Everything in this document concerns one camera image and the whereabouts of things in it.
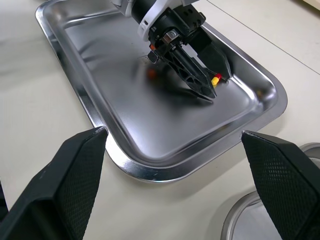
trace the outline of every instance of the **round metal container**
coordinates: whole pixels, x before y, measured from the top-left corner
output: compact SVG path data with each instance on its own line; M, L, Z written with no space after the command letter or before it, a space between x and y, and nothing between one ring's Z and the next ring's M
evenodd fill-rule
M320 168L320 143L300 148ZM228 213L221 240L282 240L256 191L242 197Z

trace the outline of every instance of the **table surface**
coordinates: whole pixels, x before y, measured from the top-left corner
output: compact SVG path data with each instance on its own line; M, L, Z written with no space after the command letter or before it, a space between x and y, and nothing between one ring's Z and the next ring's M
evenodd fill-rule
M36 22L40 3L0 1L0 179L9 208L65 139L92 127ZM261 132L320 142L320 13L298 0L194 5L283 84L287 109ZM136 181L105 154L84 239L218 240L233 204L254 190L241 144L170 184Z

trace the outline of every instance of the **yellow object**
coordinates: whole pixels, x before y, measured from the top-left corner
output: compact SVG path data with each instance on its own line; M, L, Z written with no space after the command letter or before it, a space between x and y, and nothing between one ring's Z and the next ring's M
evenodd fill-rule
M215 87L215 86L217 86L217 84L218 84L219 81L220 81L220 79L215 76L215 77L211 80L211 83L212 83L212 85Z

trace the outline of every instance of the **stainless steel tray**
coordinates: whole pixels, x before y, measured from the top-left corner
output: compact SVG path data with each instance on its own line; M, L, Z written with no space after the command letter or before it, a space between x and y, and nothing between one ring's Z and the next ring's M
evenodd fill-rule
M137 23L106 2L50 0L36 18L92 124L109 129L108 154L130 176L184 178L238 144L242 130L285 111L280 82L208 24L233 77L213 103L194 97L172 70L149 63Z

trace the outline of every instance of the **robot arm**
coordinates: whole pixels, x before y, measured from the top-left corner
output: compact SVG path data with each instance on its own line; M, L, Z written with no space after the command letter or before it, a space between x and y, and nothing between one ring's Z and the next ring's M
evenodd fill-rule
M191 4L198 0L111 0L139 24L138 35L150 42L148 58L170 65L197 94L216 97L219 79L227 81L231 70L226 55L201 27L206 17ZM183 49L189 45L196 60Z

